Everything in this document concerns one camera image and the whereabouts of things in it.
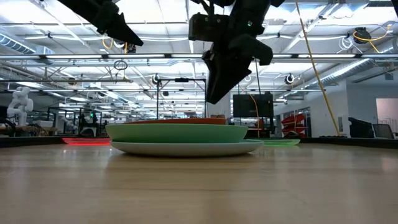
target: stacked plates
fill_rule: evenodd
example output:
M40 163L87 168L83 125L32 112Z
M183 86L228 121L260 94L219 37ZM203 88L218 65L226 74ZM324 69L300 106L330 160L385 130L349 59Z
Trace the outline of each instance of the stacked plates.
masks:
M244 126L190 124L187 121L183 124L157 122L106 126L114 148L150 156L244 154L263 145L262 141L243 140L247 130Z

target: wooden table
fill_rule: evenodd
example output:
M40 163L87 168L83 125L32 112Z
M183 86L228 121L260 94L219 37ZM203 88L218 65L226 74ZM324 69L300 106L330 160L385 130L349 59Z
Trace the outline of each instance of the wooden table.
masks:
M398 221L398 151L301 144L170 159L108 146L0 149L0 223Z

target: cable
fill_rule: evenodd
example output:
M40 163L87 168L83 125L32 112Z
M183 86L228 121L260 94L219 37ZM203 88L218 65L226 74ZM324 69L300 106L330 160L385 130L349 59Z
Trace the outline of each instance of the cable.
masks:
M102 44L104 45L104 47L105 47L106 49L111 49L112 46L113 46L113 38L111 39L111 45L110 45L109 47L105 44L105 39L102 39Z
M259 86L259 93L260 93L260 99L261 99L261 87L260 87L260 78L259 78L259 68L258 68L258 66L257 66L257 59L254 59L254 63L256 63L256 74L257 74L257 84L258 84L258 86ZM262 121L262 127L265 129L265 122L264 122L264 118L263 117L261 117L261 121Z
M311 52L311 48L310 48L310 43L308 42L307 32L305 31L304 22L303 22L303 19L301 18L301 13L300 13L300 8L299 8L299 2L298 2L298 0L295 0L295 3L296 3L296 8L297 8L298 17L300 18L301 28L302 28L302 30L303 30L303 34L304 34L304 37L305 37L305 43L307 44L308 54L310 55L310 58L311 58L312 68L313 68L313 70L314 70L314 72L315 72L315 76L317 77L319 87L321 88L323 97L324 97L324 99L325 99L325 103L326 103L326 105L327 105L327 107L328 107L328 110L329 110L331 119L332 119L332 121L333 121L333 125L335 126L336 133L337 133L338 136L340 136L340 133L339 133L339 130L338 130L338 126L337 126L337 123L336 123L335 116L333 115L333 112L332 112L332 110L331 110L331 107L330 107L330 104L329 104L329 101L328 101L328 97L326 96L325 90L323 89L322 81L321 81L321 79L320 79L320 77L319 77L318 70L317 70L317 68L316 68L316 66L315 66L315 61L314 61L314 59L313 59L313 57L312 57L312 52Z
M374 48L374 50L375 50L377 53L380 53L380 51L377 49L377 47L376 47L371 41L369 41L369 43L372 45L372 47Z
M357 33L356 31L354 32L354 37L355 38L357 38L358 40L363 40L363 41L376 41L376 40L381 40L381 39L383 39L383 38L385 38L386 37L386 35L388 34L388 31L390 30L390 27L391 27L391 25L388 25L387 26L387 32L386 32L386 34L384 34L383 36L381 36L381 37L378 37L378 38L375 38L375 39L364 39L364 38L360 38L360 37L357 37L355 34Z
M242 89L242 87L240 87L240 88L241 88L241 90L242 90L243 92L246 92L246 93L251 97L251 99L252 99L253 102L254 102L254 106L256 107L257 119L260 118L260 116L259 116L259 108L257 107L256 100L254 99L254 97L252 96L252 94L250 94L248 91L244 91L244 90ZM258 136L258 138L260 138L260 122L259 122L259 121L257 122L257 136Z
M241 86L239 85L239 83L238 83L238 96L241 94ZM242 126L242 117L239 117L239 121L240 121L240 123L241 123L241 126Z

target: humanoid robot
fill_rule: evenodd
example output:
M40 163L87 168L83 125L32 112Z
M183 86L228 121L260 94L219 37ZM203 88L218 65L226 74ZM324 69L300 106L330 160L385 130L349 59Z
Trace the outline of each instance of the humanoid robot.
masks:
M19 126L26 125L27 112L33 111L33 100L28 98L29 92L29 87L18 87L12 94L12 101L7 109L7 117L18 115Z

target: ceiling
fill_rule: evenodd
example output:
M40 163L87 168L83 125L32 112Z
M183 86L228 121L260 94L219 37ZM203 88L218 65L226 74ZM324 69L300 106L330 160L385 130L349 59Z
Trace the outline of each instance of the ceiling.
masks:
M310 47L315 54L347 54L371 52L370 44L350 44L344 48L342 41L347 33L352 34L356 27L366 27L373 38L384 36L387 25L391 25L388 34L381 40L374 41L377 46L395 36L398 31L397 16L393 7L369 7L369 1L347 0L349 4L332 4L328 1L300 1L302 19L307 26ZM37 7L43 4L44 10ZM202 54L210 48L211 43L201 41L190 42L188 35L188 18L198 12L204 13L200 5L186 0L120 0L117 5L124 13L129 27L137 33L144 41L143 47L137 48L137 54ZM317 19L326 7L331 7L324 15L324 19ZM86 20L76 15L60 2L45 0L44 3L35 0L0 0L0 33L5 32L13 35L19 41L24 41L29 46L46 46L55 54L123 54L123 48L117 48L114 44L110 49L112 40L103 37L96 32L96 28ZM229 14L230 8L222 9L216 7L216 13ZM270 46L274 53L283 54L307 54L307 46L302 37L295 37L301 31L300 20L293 1L287 0L278 8L271 7L264 21L266 27L264 33L258 37L263 43ZM7 47L0 46L0 54L18 54L18 52ZM319 72L334 67L336 62L317 63ZM116 70L109 73L112 65L92 65L80 67L49 66L47 72L54 73L53 79L66 79L75 77L96 80L99 78L114 78ZM27 67L31 72L44 76L44 66ZM272 63L269 66L257 66L253 62L249 69L252 74L243 80L240 85L243 88L257 88L257 72L259 72L259 83L261 88L290 88L284 84L284 77L293 74L300 79L296 83L305 83L314 77L312 64L309 61L294 61L285 63ZM200 60L179 60L172 62L166 59L151 59L150 64L146 60L129 61L129 67L118 73L119 78L126 77L134 83L102 83L104 89L151 89L152 77L158 74L161 78L206 78L208 70ZM81 83L70 86L67 83L58 83L52 88L76 89L82 88ZM192 99L204 99L201 83L174 83L170 82L167 88L196 89L196 92L170 93L171 99L186 99L189 105L180 108L193 107L193 111L201 111L202 102L195 105ZM117 93L121 98L130 102L153 103L154 93ZM62 93L62 96L71 96L70 93ZM100 98L99 101L110 101ZM166 107L166 111L175 108Z

